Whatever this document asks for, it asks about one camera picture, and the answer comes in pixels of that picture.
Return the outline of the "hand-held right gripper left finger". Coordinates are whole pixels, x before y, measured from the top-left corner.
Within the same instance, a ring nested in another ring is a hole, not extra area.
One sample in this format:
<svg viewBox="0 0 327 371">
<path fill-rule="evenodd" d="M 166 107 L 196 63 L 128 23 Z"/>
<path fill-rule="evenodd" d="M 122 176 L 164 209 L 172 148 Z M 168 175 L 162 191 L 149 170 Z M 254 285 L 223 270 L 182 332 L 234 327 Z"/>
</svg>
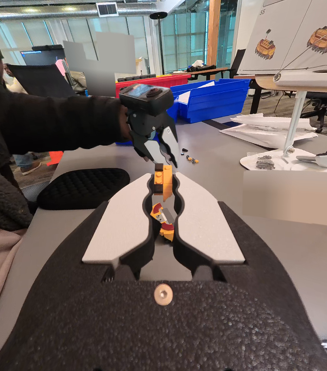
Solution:
<svg viewBox="0 0 327 371">
<path fill-rule="evenodd" d="M 89 265 L 106 265 L 115 275 L 139 280 L 153 258 L 156 225 L 150 216 L 153 175 L 142 175 L 118 191 L 106 204 L 82 257 Z"/>
</svg>

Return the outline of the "orange lego plate stack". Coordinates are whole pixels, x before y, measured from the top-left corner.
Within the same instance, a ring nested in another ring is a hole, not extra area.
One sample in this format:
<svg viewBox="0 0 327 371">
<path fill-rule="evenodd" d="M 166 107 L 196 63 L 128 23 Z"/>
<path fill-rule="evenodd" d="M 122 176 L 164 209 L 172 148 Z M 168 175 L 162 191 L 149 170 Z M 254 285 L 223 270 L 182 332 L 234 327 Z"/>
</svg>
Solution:
<svg viewBox="0 0 327 371">
<path fill-rule="evenodd" d="M 155 164 L 153 193 L 161 196 L 163 202 L 172 196 L 172 166 L 162 163 Z"/>
</svg>

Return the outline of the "orange lego wheel arch assembly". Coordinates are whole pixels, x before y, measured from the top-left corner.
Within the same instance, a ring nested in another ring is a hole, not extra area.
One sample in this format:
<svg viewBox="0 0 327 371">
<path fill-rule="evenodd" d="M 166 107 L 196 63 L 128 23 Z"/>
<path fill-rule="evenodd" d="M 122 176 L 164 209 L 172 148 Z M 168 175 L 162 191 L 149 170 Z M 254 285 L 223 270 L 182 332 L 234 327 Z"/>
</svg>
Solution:
<svg viewBox="0 0 327 371">
<path fill-rule="evenodd" d="M 151 217 L 160 224 L 159 235 L 167 241 L 172 242 L 174 239 L 174 219 L 167 208 L 163 208 L 161 203 L 152 206 Z"/>
</svg>

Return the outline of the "person's left forearm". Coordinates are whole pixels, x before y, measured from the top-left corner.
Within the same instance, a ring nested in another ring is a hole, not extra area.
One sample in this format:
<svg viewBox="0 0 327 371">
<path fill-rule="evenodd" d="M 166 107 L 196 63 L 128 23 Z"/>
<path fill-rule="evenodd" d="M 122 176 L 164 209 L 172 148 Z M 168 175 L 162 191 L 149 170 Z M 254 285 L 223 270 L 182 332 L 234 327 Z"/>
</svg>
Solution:
<svg viewBox="0 0 327 371">
<path fill-rule="evenodd" d="M 119 99 L 12 95 L 7 116 L 18 140 L 13 154 L 91 149 L 122 142 Z"/>
</svg>

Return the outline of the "lego instruction booklet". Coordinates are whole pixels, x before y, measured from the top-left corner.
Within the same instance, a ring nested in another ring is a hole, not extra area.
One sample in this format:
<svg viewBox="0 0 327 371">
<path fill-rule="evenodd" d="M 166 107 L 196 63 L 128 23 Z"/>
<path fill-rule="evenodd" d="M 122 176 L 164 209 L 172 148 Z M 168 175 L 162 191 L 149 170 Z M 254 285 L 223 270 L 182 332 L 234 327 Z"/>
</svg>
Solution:
<svg viewBox="0 0 327 371">
<path fill-rule="evenodd" d="M 327 72 L 327 1 L 263 1 L 240 75 Z"/>
</svg>

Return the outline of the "red plastic bin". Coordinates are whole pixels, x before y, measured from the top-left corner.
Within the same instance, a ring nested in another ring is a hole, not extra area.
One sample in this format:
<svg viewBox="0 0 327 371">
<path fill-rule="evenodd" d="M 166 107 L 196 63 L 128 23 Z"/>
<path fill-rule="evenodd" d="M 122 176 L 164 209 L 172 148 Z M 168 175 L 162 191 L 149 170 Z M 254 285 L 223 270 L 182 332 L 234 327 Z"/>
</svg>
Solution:
<svg viewBox="0 0 327 371">
<path fill-rule="evenodd" d="M 185 85 L 188 83 L 188 79 L 191 77 L 190 74 L 175 74 L 170 76 L 163 77 L 153 77 L 146 79 L 136 79 L 131 81 L 123 81 L 116 83 L 116 98 L 119 97 L 120 90 L 131 86 L 133 84 L 145 84 L 145 85 L 154 85 L 159 87 L 171 88 L 172 86 Z"/>
</svg>

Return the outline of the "blue plastic bin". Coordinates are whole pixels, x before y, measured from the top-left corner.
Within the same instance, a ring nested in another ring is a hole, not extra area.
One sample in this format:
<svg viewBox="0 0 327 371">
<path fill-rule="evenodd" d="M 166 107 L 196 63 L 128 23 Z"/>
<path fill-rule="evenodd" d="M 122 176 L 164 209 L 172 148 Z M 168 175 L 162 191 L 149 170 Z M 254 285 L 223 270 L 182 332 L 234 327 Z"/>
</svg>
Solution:
<svg viewBox="0 0 327 371">
<path fill-rule="evenodd" d="M 184 84 L 184 85 L 177 85 L 170 87 L 170 90 L 173 93 L 174 96 L 174 104 L 167 109 L 168 115 L 174 120 L 174 122 L 177 122 L 178 113 L 179 113 L 179 103 L 178 103 L 178 96 L 181 94 L 186 93 L 187 91 L 190 91 L 192 89 L 200 88 L 202 86 L 214 86 L 215 80 L 210 81 L 201 81 L 191 84 Z"/>
<path fill-rule="evenodd" d="M 241 113 L 250 79 L 219 79 L 213 85 L 190 90 L 188 102 L 180 103 L 180 117 L 189 123 Z"/>
</svg>

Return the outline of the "black mesh seat cushion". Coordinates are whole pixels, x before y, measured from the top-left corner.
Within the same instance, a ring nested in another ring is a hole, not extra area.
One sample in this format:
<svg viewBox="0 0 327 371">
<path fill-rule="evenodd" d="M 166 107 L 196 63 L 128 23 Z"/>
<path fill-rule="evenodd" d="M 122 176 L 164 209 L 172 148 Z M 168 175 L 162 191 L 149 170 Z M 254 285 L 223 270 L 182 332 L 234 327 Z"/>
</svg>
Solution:
<svg viewBox="0 0 327 371">
<path fill-rule="evenodd" d="M 50 182 L 36 202 L 44 210 L 96 209 L 129 183 L 129 174 L 120 168 L 73 170 Z"/>
</svg>

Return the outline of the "clear bag of dark pieces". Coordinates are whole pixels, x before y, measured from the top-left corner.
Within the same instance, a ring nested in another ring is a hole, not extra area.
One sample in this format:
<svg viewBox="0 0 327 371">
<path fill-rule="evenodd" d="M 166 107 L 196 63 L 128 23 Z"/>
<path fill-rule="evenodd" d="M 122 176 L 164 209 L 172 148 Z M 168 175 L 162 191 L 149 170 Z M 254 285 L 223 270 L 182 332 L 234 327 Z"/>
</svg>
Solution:
<svg viewBox="0 0 327 371">
<path fill-rule="evenodd" d="M 264 155 L 257 158 L 255 168 L 261 170 L 274 170 L 276 169 L 276 165 L 272 159 L 272 156 Z"/>
</svg>

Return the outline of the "black floor lamp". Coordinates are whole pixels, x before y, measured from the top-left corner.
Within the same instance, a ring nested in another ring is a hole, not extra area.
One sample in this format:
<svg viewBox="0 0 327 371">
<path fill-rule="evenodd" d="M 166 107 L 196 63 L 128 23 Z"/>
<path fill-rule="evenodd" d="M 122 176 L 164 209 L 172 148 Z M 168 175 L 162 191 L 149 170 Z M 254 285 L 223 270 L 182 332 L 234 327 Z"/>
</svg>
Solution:
<svg viewBox="0 0 327 371">
<path fill-rule="evenodd" d="M 160 50 L 160 58 L 161 58 L 162 75 L 165 75 L 165 68 L 164 68 L 164 58 L 163 58 L 163 48 L 162 48 L 161 20 L 165 19 L 167 16 L 168 16 L 167 12 L 154 12 L 149 15 L 151 20 L 156 20 L 158 23 L 159 50 Z"/>
</svg>

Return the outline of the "wooden pillar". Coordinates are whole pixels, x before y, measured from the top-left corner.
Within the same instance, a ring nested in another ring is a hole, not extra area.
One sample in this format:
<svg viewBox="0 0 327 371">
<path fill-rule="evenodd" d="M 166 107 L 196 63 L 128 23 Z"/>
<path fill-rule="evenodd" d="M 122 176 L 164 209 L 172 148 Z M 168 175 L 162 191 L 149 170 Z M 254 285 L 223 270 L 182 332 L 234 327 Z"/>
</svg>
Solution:
<svg viewBox="0 0 327 371">
<path fill-rule="evenodd" d="M 207 41 L 207 64 L 216 65 L 218 50 L 218 32 L 220 23 L 220 0 L 209 1 L 208 14 L 208 41 Z"/>
</svg>

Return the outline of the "dark monitor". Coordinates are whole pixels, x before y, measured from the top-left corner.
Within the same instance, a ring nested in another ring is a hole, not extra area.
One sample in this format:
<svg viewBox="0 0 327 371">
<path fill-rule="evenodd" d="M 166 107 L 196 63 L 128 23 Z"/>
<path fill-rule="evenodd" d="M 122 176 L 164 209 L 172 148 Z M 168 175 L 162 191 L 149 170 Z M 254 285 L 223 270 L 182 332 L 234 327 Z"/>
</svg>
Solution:
<svg viewBox="0 0 327 371">
<path fill-rule="evenodd" d="M 33 46 L 32 50 L 21 51 L 20 54 L 27 66 L 52 65 L 65 58 L 61 44 Z"/>
</svg>

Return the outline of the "white stand with round base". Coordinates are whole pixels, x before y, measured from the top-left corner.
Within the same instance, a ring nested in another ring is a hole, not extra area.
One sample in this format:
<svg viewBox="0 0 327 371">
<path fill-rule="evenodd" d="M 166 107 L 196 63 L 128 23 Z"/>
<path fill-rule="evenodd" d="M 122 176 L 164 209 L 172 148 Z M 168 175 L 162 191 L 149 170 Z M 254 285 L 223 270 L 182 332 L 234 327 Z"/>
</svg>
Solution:
<svg viewBox="0 0 327 371">
<path fill-rule="evenodd" d="M 289 166 L 291 166 L 291 160 L 293 160 L 290 155 L 295 152 L 293 143 L 307 91 L 327 92 L 327 71 L 315 72 L 308 67 L 288 70 L 288 67 L 291 64 L 302 57 L 304 53 L 307 53 L 310 49 L 313 49 L 313 47 L 316 47 L 315 41 L 313 41 L 311 45 L 307 46 L 307 48 L 296 56 L 296 58 L 294 58 L 290 63 L 282 67 L 281 70 L 273 77 L 273 81 L 276 83 L 276 85 L 284 84 L 284 86 L 297 87 L 296 103 L 294 105 L 289 130 L 286 136 L 283 154 L 281 156 L 281 159 Z"/>
</svg>

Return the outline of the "white wedge with black edge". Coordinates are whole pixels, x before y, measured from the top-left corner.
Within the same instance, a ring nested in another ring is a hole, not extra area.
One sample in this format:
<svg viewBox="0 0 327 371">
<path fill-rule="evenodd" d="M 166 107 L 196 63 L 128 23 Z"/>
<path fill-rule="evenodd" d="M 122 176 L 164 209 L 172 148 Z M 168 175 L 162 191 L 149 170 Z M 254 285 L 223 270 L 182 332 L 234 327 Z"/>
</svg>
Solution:
<svg viewBox="0 0 327 371">
<path fill-rule="evenodd" d="M 315 164 L 322 168 L 327 168 L 327 151 L 324 153 L 311 156 L 307 155 L 296 156 L 296 160 L 309 164 Z"/>
</svg>

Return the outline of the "black office chair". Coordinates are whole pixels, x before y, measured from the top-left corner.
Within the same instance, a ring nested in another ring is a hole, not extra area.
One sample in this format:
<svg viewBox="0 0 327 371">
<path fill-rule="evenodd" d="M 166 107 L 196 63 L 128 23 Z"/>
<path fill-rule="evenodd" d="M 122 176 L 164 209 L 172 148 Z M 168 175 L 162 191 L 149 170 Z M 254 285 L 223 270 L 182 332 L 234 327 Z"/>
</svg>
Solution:
<svg viewBox="0 0 327 371">
<path fill-rule="evenodd" d="M 327 93 L 307 92 L 306 98 L 309 101 L 308 104 L 311 104 L 314 109 L 310 112 L 301 113 L 300 118 L 318 117 L 320 126 L 316 129 L 316 133 L 320 134 L 324 127 L 324 118 L 327 116 Z"/>
</svg>

